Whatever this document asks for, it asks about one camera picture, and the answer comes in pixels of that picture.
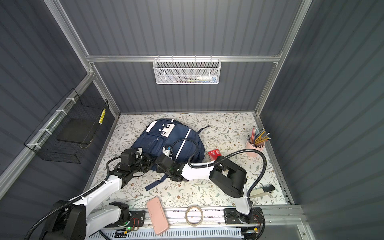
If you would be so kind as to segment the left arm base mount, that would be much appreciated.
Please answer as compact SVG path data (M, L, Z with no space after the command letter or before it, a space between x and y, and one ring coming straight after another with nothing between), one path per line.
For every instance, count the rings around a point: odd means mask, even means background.
M129 217L126 220L118 221L106 226L106 228L141 228L144 226L146 211L130 211Z

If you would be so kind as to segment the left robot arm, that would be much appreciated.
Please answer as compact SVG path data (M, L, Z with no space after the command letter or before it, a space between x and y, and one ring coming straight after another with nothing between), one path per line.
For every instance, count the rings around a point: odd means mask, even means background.
M113 193L124 188L136 173L146 173L154 165L154 157L140 148L126 149L106 163L106 177L79 196L59 203L38 221L44 224L41 240L84 240L110 224L126 227L132 216L129 206L112 202L106 208L96 208Z

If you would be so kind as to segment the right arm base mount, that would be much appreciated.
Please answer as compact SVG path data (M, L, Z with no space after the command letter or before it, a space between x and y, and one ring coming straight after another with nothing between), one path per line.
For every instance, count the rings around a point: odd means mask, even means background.
M235 208L224 209L224 218L227 225L236 224L264 224L265 217L261 208L251 208L248 215L239 213Z

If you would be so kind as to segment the navy blue student backpack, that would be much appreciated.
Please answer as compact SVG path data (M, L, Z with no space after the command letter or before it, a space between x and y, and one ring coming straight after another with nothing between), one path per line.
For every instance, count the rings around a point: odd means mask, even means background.
M188 163L190 160L191 163L202 163L205 158L205 147L199 136L201 131L196 132L174 119L158 119L147 126L131 148L142 148L153 160L169 151L170 158L175 162ZM160 180L146 186L146 191L169 178L156 164L151 170L164 175Z

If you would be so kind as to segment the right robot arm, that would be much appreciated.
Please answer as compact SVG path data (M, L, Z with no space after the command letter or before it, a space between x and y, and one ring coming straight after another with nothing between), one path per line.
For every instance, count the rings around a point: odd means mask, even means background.
M247 198L247 172L237 164L223 156L218 156L214 163L201 164L200 169L192 168L188 163L177 163L165 154L160 155L155 164L172 181L188 182L193 180L210 180L222 192L235 199L239 214L248 216L251 213L251 201Z

